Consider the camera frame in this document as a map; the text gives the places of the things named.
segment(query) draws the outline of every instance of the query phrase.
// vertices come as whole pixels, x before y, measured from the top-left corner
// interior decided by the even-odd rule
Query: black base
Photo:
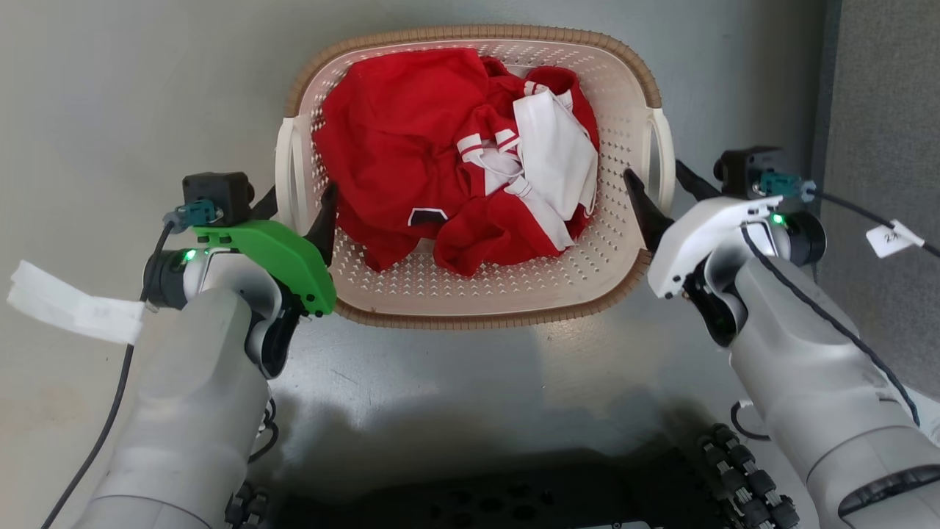
[[[352,505],[288,499],[278,529],[581,528],[644,521],[721,529],[721,504],[679,450],[641,466],[587,463],[373,492]]]

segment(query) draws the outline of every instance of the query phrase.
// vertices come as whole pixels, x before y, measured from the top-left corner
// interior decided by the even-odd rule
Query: red clothing
[[[528,77],[576,93],[572,112],[596,138],[572,72],[539,68]],[[392,54],[350,67],[323,102],[324,125],[313,140],[338,184],[337,225],[366,248],[367,265],[385,270],[421,238],[436,238],[437,263],[467,276],[483,262],[561,253],[517,196],[495,190],[494,182],[511,175],[505,171],[518,142],[512,102],[525,87],[498,60],[468,49]],[[484,152],[499,168],[482,167]],[[576,236],[587,222],[575,215],[568,231]]]

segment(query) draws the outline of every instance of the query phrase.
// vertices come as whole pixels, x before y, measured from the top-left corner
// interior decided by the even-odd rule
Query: laundry basket
[[[337,229],[330,272],[337,312],[354,321],[405,329],[485,329],[531,325],[598,313],[636,287],[650,263],[622,173],[633,168],[658,191],[668,213],[675,185],[672,137],[656,82],[623,43],[588,31],[527,25],[428,27],[344,40],[311,60],[294,83],[277,138],[275,187],[279,220],[305,233],[319,212],[329,174],[311,133],[321,105],[349,67],[375,56],[415,50],[474,48],[518,75],[542,65],[578,74],[600,128],[597,206],[590,225],[556,259],[514,266],[485,264],[473,278],[434,263],[432,242],[377,273],[364,249]],[[651,135],[660,174],[650,182]]]

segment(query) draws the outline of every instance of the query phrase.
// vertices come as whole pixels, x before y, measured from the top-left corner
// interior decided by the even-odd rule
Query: label tag
[[[43,323],[114,342],[135,344],[144,327],[144,303],[89,296],[26,261],[13,273],[7,303]]]
[[[884,259],[888,255],[893,255],[911,246],[924,245],[923,239],[916,236],[899,221],[892,220],[891,223],[894,224],[894,229],[879,226],[865,233],[865,236],[869,239],[869,244],[874,248],[879,258]]]

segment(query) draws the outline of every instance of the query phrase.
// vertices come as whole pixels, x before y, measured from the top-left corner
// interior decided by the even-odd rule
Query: cable
[[[734,425],[734,429],[738,430],[739,434],[747,437],[748,439],[754,441],[769,441],[769,435],[749,432],[745,430],[743,426],[741,426],[741,423],[738,422],[738,411],[741,411],[741,408],[744,407],[741,403],[742,401],[739,400],[738,402],[734,403],[734,406],[731,407],[731,424]]]
[[[911,396],[907,394],[907,390],[904,389],[901,381],[898,380],[898,377],[894,374],[893,371],[891,371],[891,368],[889,368],[887,364],[882,361],[873,350],[871,350],[871,347],[868,347],[865,342],[862,342],[861,339],[855,336],[850,330],[846,329],[845,326],[843,326],[835,317],[832,316],[832,314],[826,312],[823,307],[820,307],[809,296],[804,294],[803,291],[801,291],[795,284],[788,280],[787,277],[784,276],[783,273],[780,272],[780,270],[777,269],[773,263],[771,263],[770,259],[760,252],[758,247],[754,244],[754,241],[751,239],[750,234],[747,233],[746,226],[741,227],[741,233],[744,235],[744,241],[747,243],[748,247],[751,248],[751,251],[754,252],[754,255],[758,258],[760,263],[764,265],[764,268],[767,268],[771,274],[774,274],[774,277],[783,283],[784,286],[789,288],[791,292],[793,292],[800,299],[800,301],[803,301],[809,305],[809,308],[812,309],[813,312],[821,316],[825,321],[829,322],[829,324],[836,328],[837,331],[842,333],[843,336],[849,340],[852,340],[852,343],[855,344],[856,347],[861,349],[863,353],[869,356],[871,363],[875,364],[875,367],[885,372],[885,376],[887,377],[888,381],[890,381],[891,384],[898,389],[898,392],[901,393],[901,397],[904,399],[907,407],[911,409],[911,416],[914,419],[914,424],[920,426],[920,416],[917,414],[917,405],[914,404]]]
[[[257,452],[248,457],[248,464],[252,464],[255,461],[261,459],[262,456],[267,454],[274,448],[274,445],[277,444],[277,438],[280,436],[280,430],[277,429],[277,425],[274,423],[274,414],[276,413],[276,408],[274,407],[274,399],[271,399],[271,410],[272,413],[269,415],[268,410],[264,410],[264,426],[265,428],[271,430],[271,438],[268,440],[267,444],[260,447]]]
[[[147,301],[147,287],[150,285],[150,282],[153,281],[153,272],[156,269],[157,257],[160,255],[160,252],[164,249],[164,244],[166,244],[166,238],[169,237],[170,232],[173,230],[173,221],[169,221],[164,224],[164,230],[160,233],[160,238],[157,239],[157,246],[153,250],[153,258],[151,261],[154,263],[154,266],[149,266],[144,270],[144,286],[140,290],[140,301]],[[133,345],[127,344],[127,348],[124,349],[124,362],[121,364],[120,368],[120,377],[117,379],[117,390],[115,391],[114,401],[111,403],[111,410],[108,411],[108,417],[104,420],[104,426],[102,427],[102,432],[98,434],[98,440],[95,441],[95,445],[91,447],[91,452],[88,453],[88,456],[85,458],[85,462],[82,463],[82,466],[79,467],[78,472],[75,473],[75,476],[69,482],[69,485],[65,487],[65,491],[62,492],[62,495],[59,496],[53,510],[50,511],[49,516],[46,517],[46,521],[42,523],[42,529],[49,529],[55,517],[58,516],[59,511],[62,510],[62,507],[65,506],[65,503],[69,500],[71,494],[75,491],[75,488],[78,487],[79,482],[82,481],[82,478],[85,477],[85,473],[88,472],[88,468],[91,467],[91,463],[94,462],[95,457],[98,456],[98,453],[102,450],[104,446],[104,441],[107,440],[108,434],[111,432],[111,426],[114,425],[115,419],[118,416],[118,410],[120,409],[120,402],[124,398],[124,389],[127,387],[127,378],[131,372],[131,359],[133,358]]]
[[[878,224],[881,224],[882,226],[886,226],[887,228],[894,230],[894,224],[891,223],[890,220],[884,218],[883,216],[875,215],[871,211],[863,208],[862,206],[858,204],[853,204],[849,202],[848,200],[840,199],[839,197],[830,195],[828,193],[823,193],[822,191],[819,191],[817,189],[807,189],[807,193],[810,195],[819,197],[820,199],[828,200],[836,205],[844,207],[845,209],[854,211],[858,213],[859,215],[863,216],[864,218],[867,218],[868,220],[873,220],[877,222]],[[922,246],[921,248],[926,249],[929,253],[933,254],[936,257],[940,257],[940,248],[938,248],[935,245],[932,245],[925,241],[924,246]]]

